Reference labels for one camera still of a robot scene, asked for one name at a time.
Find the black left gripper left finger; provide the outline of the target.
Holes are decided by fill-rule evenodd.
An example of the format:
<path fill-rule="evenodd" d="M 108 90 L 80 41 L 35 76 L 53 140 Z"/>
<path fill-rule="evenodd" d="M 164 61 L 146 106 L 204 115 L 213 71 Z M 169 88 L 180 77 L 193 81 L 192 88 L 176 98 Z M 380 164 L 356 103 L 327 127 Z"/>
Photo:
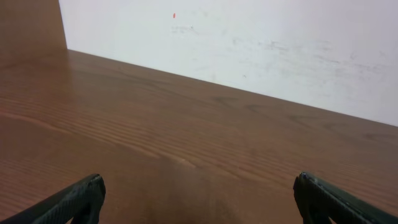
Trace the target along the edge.
<path fill-rule="evenodd" d="M 105 195 L 102 176 L 91 174 L 1 224 L 97 224 Z"/>

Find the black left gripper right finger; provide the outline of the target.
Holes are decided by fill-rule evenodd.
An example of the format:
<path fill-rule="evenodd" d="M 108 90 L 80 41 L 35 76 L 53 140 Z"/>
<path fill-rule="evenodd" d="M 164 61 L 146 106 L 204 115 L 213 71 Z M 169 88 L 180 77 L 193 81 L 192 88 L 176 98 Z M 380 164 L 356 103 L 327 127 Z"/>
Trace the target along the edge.
<path fill-rule="evenodd" d="M 308 172 L 296 177 L 293 190 L 304 224 L 397 224 L 397 217 Z"/>

